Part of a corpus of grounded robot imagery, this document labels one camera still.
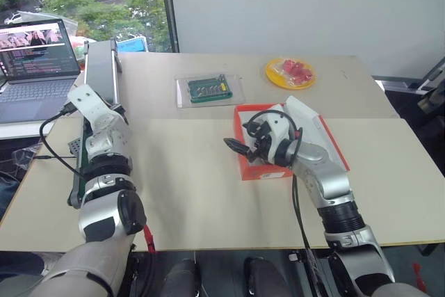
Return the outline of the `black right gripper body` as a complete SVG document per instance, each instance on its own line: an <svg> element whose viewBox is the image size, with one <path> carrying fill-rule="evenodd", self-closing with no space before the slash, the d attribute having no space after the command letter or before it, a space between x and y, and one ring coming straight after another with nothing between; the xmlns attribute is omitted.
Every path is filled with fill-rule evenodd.
<svg viewBox="0 0 445 297"><path fill-rule="evenodd" d="M243 127L248 133L248 136L254 138L254 148L249 152L258 152L263 161L272 163L269 158L269 152L272 145L271 128L267 121L259 123L257 121L245 122Z"/></svg>

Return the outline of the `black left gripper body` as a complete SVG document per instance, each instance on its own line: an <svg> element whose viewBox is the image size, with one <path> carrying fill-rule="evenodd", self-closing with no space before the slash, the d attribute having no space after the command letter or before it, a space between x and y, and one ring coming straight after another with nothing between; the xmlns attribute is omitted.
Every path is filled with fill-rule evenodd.
<svg viewBox="0 0 445 297"><path fill-rule="evenodd" d="M125 115L126 111L125 111L124 107L123 107L121 104L113 104L113 105L110 107L110 109L113 110L113 111L115 111L116 113L120 114L120 115L122 116L124 122L125 122L126 124L129 124L129 122L128 122L128 120L127 120L127 117L126 117L126 115Z"/></svg>

